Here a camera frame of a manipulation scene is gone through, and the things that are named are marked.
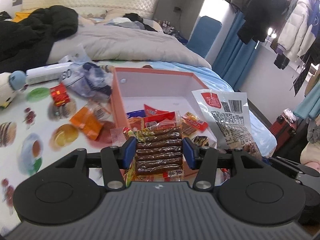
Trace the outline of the brown sticks snack packet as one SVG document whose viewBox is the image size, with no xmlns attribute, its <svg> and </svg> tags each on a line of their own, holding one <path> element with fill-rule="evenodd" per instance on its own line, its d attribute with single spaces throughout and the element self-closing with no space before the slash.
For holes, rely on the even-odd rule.
<svg viewBox="0 0 320 240">
<path fill-rule="evenodd" d="M 173 182 L 184 179 L 182 127 L 134 131 L 125 127 L 126 139 L 135 137 L 136 153 L 125 170 L 126 185 L 133 181 Z"/>
</svg>

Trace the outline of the orange snack packet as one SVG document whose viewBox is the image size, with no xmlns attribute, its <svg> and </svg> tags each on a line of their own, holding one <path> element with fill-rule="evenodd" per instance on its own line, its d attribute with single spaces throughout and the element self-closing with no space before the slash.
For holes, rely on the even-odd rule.
<svg viewBox="0 0 320 240">
<path fill-rule="evenodd" d="M 96 140 L 111 112 L 103 105 L 90 101 L 70 119 L 73 126 L 80 129 L 90 140 Z"/>
</svg>

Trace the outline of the blue pickled cabbage snack bag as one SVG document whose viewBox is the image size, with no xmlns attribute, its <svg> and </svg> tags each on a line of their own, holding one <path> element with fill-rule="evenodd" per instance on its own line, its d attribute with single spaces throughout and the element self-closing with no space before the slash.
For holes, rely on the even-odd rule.
<svg viewBox="0 0 320 240">
<path fill-rule="evenodd" d="M 126 114 L 127 118 L 144 118 L 146 117 L 145 111 L 142 110 L 137 110 L 137 111 L 131 111 L 131 112 L 127 112 Z"/>
</svg>

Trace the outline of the white red snack pouch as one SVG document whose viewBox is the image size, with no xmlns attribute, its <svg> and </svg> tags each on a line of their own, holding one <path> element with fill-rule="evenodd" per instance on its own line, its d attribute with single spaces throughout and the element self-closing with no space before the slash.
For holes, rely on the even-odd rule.
<svg viewBox="0 0 320 240">
<path fill-rule="evenodd" d="M 261 160 L 260 150 L 251 135 L 247 95 L 212 89 L 192 91 L 202 115 L 224 150 L 244 150 Z"/>
</svg>

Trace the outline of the small red foil snack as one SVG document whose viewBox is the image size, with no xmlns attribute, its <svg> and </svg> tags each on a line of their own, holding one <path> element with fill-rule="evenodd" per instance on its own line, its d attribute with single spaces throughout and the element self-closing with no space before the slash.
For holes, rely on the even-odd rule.
<svg viewBox="0 0 320 240">
<path fill-rule="evenodd" d="M 49 90 L 53 103 L 56 107 L 60 107 L 71 101 L 64 84 L 60 83 Z"/>
</svg>

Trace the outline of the brown clear meat snack packet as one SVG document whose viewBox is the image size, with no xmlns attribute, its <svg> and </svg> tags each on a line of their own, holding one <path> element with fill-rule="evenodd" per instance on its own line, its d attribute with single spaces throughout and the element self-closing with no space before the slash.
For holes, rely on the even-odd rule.
<svg viewBox="0 0 320 240">
<path fill-rule="evenodd" d="M 197 135 L 192 139 L 194 145 L 199 147 L 209 147 L 209 139 L 204 135 Z"/>
</svg>

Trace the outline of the long red snack packet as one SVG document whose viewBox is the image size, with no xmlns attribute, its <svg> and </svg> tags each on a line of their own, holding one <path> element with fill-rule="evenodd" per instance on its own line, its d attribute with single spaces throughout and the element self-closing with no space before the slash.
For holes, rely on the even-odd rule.
<svg viewBox="0 0 320 240">
<path fill-rule="evenodd" d="M 196 115 L 187 112 L 182 116 L 181 127 L 182 133 L 189 136 L 195 132 L 204 132 L 208 128 L 208 124 L 199 119 Z"/>
</svg>

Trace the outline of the red header tofu snack packet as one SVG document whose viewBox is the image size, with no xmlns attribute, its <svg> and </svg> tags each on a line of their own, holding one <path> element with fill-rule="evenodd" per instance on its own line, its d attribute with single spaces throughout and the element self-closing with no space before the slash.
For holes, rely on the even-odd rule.
<svg viewBox="0 0 320 240">
<path fill-rule="evenodd" d="M 146 114 L 144 118 L 127 118 L 134 131 L 144 129 L 153 131 L 180 126 L 181 116 L 179 111 L 164 111 L 146 104 L 144 104 L 144 111 Z"/>
</svg>

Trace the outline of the fruit print tablecloth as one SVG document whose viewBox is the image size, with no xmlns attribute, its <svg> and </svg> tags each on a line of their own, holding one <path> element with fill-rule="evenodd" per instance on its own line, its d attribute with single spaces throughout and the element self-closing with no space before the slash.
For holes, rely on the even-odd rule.
<svg viewBox="0 0 320 240">
<path fill-rule="evenodd" d="M 104 121 L 97 139 L 91 140 L 70 119 L 88 99 L 69 90 L 71 102 L 59 112 L 54 109 L 50 88 L 58 81 L 36 83 L 20 90 L 7 108 L 1 108 L 1 235 L 11 232 L 20 219 L 13 207 L 16 187 L 76 148 L 89 153 L 111 145 L 121 146 L 125 137 L 116 126 L 109 103 L 99 103 Z"/>
</svg>

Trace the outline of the crumpled clear plastic bag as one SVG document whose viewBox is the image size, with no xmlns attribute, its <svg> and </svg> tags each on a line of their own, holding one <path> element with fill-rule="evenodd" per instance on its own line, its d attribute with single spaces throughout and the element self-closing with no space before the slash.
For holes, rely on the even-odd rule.
<svg viewBox="0 0 320 240">
<path fill-rule="evenodd" d="M 61 59 L 69 62 L 67 70 L 60 75 L 60 83 L 84 98 L 108 101 L 112 94 L 113 73 L 95 64 L 85 52 L 83 45 L 76 46 Z"/>
</svg>

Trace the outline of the white cylindrical tube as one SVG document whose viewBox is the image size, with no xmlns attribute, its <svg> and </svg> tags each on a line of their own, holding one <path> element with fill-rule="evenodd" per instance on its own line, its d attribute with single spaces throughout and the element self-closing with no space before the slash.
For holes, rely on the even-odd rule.
<svg viewBox="0 0 320 240">
<path fill-rule="evenodd" d="M 34 85 L 57 80 L 64 72 L 67 72 L 71 64 L 71 62 L 65 62 L 29 69 L 26 71 L 26 82 L 28 85 Z"/>
</svg>

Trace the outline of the white blue plush duck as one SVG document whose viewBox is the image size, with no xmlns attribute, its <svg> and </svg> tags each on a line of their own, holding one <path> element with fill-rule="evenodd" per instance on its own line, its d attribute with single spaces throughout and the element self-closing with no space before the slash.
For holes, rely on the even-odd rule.
<svg viewBox="0 0 320 240">
<path fill-rule="evenodd" d="M 0 82 L 0 106 L 7 108 L 16 97 L 17 92 L 26 85 L 26 75 L 20 70 L 13 73 L 3 72 L 0 74 Z"/>
</svg>

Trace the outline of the clothes pile on bed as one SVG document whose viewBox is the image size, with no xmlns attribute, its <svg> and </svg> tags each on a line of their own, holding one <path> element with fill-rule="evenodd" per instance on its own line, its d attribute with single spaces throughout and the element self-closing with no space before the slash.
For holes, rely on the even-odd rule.
<svg viewBox="0 0 320 240">
<path fill-rule="evenodd" d="M 115 17 L 110 20 L 105 19 L 103 25 L 163 33 L 159 23 L 151 19 L 142 18 L 136 13 L 125 14 L 122 17 Z"/>
</svg>

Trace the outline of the black puffer jacket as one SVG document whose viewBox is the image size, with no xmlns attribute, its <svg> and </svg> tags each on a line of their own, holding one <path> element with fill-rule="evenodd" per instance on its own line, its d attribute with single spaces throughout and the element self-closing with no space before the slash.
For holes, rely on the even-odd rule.
<svg viewBox="0 0 320 240">
<path fill-rule="evenodd" d="M 78 31 L 78 13 L 61 5 L 40 8 L 20 22 L 1 21 L 1 72 L 46 65 L 55 42 Z"/>
</svg>

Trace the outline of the yellow garment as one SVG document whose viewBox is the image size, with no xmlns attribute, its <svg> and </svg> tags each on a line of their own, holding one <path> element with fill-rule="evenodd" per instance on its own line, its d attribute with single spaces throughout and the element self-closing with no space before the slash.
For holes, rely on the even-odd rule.
<svg viewBox="0 0 320 240">
<path fill-rule="evenodd" d="M 16 12 L 15 17 L 12 19 L 12 22 L 21 22 L 22 20 L 28 18 L 30 14 L 31 12 Z"/>
</svg>

